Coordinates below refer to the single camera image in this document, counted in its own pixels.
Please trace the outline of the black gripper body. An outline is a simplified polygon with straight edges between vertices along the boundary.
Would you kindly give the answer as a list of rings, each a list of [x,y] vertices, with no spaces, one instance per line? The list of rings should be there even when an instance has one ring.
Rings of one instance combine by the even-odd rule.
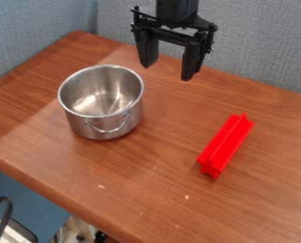
[[[217,25],[198,15],[200,0],[155,0],[155,14],[143,12],[134,5],[131,12],[134,22],[133,33],[147,30],[159,41],[186,47],[198,43],[205,53],[213,51],[213,37]]]

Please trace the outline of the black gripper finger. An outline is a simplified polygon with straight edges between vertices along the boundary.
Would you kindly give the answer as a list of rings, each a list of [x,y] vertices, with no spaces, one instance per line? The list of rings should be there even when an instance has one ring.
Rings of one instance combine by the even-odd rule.
[[[159,58],[159,39],[147,30],[141,30],[137,36],[138,58],[145,68]]]
[[[182,80],[189,81],[193,75],[200,71],[205,58],[204,48],[198,43],[190,43],[186,46],[182,58]]]

